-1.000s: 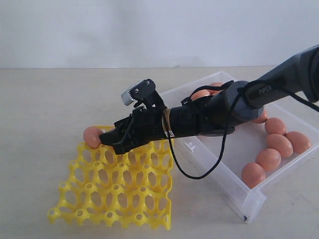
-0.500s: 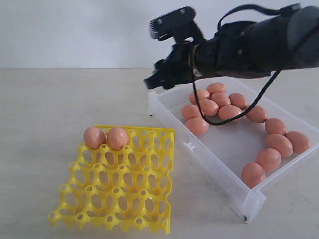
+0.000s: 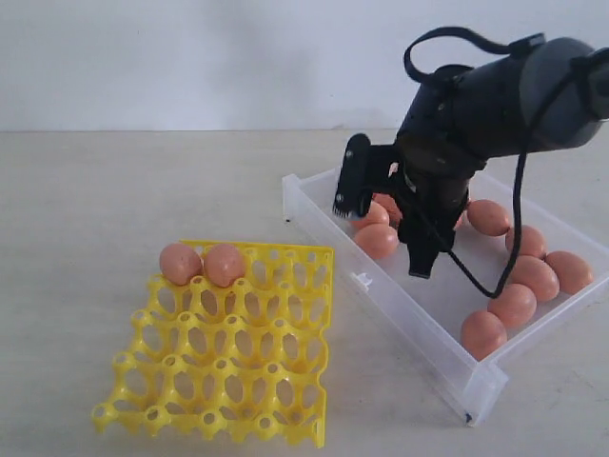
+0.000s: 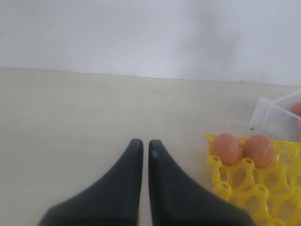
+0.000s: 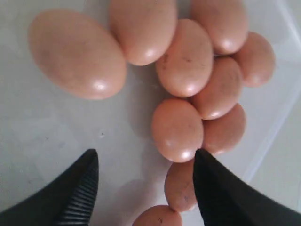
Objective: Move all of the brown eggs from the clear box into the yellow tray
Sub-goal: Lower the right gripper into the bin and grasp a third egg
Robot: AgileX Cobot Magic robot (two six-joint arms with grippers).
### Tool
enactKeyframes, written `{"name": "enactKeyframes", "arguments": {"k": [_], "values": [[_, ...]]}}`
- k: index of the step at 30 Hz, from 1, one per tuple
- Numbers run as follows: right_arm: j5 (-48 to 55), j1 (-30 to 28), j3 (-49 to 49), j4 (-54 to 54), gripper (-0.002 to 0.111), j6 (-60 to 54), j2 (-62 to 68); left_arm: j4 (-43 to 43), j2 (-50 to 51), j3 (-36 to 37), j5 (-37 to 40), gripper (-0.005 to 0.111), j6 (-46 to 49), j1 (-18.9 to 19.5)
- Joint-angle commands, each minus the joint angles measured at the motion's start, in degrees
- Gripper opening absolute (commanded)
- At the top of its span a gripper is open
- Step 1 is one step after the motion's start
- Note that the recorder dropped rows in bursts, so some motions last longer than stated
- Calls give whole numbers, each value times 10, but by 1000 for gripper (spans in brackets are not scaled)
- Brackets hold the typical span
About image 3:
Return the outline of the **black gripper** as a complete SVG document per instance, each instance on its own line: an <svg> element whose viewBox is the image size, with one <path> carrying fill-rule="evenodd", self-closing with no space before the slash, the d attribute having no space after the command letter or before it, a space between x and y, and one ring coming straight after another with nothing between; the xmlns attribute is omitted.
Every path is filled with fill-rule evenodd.
<svg viewBox="0 0 609 457"><path fill-rule="evenodd" d="M397 185L390 195L403 214L398 234L408 250L408 274L429 279L442 254L461 267L463 261L453 247L468 204L471 175L433 175L406 169L403 163L394 163L389 175Z"/></svg>

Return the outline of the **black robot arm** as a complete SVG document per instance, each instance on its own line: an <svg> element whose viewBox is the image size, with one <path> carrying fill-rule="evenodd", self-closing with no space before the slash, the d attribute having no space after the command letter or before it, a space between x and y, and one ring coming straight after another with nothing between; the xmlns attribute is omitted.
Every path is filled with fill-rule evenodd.
<svg viewBox="0 0 609 457"><path fill-rule="evenodd" d="M452 249L469 181L489 160L579 148L608 118L607 49L535 35L499 54L427 74L406 65L420 87L394 142L404 180L395 194L412 276L428 278Z"/></svg>

